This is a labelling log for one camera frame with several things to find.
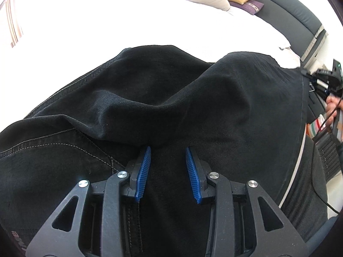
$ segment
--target black garment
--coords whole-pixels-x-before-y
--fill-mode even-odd
[[[209,64],[173,46],[126,49],[0,133],[0,223],[27,245],[79,180],[107,179],[150,145],[141,256],[203,256],[209,208],[193,198],[185,148],[279,203],[301,147],[307,86],[299,69],[263,54]]]

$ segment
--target white bed sheet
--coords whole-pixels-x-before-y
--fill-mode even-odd
[[[172,44],[208,62],[234,51],[300,66],[286,38],[241,9],[186,0],[18,0],[23,37],[0,56],[0,131],[75,78],[140,45]]]

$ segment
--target white stitching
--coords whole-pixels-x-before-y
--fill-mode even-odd
[[[75,146],[75,145],[71,145],[71,144],[65,144],[65,143],[49,143],[49,144],[43,144],[43,145],[36,145],[36,146],[30,146],[30,147],[26,147],[26,148],[21,148],[21,149],[19,149],[18,151],[21,151],[21,150],[24,150],[24,149],[29,149],[29,148],[47,146],[47,145],[65,145],[65,146],[70,146],[70,147],[77,148],[77,149],[79,149],[79,150],[81,150],[81,151],[83,151],[83,152],[89,154],[91,157],[96,158],[96,159],[102,161],[103,163],[105,163],[106,165],[110,166],[110,167],[113,168],[114,170],[118,171],[117,169],[115,169],[114,167],[112,167],[112,165],[108,164],[106,161],[103,161],[102,159],[96,157],[95,155],[92,155],[92,154],[90,154],[89,152],[85,151],[84,149],[81,149],[80,147]],[[17,153],[18,151],[15,151],[15,152],[13,152],[13,153],[10,153],[10,154],[8,154],[7,156],[2,157],[2,158],[0,158],[0,159],[6,158],[6,157],[10,156],[11,154]]]

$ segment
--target headboard panel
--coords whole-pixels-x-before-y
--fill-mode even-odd
[[[320,20],[299,0],[257,0],[265,6],[256,14],[290,42],[307,67],[323,45],[327,33]]]

